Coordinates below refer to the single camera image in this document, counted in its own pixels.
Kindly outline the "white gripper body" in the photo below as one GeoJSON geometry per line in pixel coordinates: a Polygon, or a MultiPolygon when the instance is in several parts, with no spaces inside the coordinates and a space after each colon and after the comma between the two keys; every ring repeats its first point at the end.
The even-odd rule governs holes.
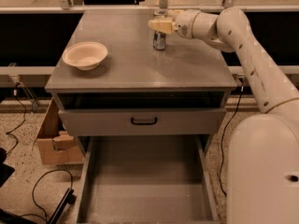
{"type": "Polygon", "coordinates": [[[199,10],[188,9],[180,12],[176,17],[177,34],[180,37],[193,39],[192,26],[199,10]]]}

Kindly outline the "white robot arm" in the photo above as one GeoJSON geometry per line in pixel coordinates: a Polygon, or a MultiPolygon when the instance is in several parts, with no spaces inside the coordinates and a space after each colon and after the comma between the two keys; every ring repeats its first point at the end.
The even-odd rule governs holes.
{"type": "Polygon", "coordinates": [[[149,28],[234,52],[261,111],[230,138],[227,224],[299,224],[299,90],[256,39],[246,14],[237,7],[218,15],[170,10],[149,28]]]}

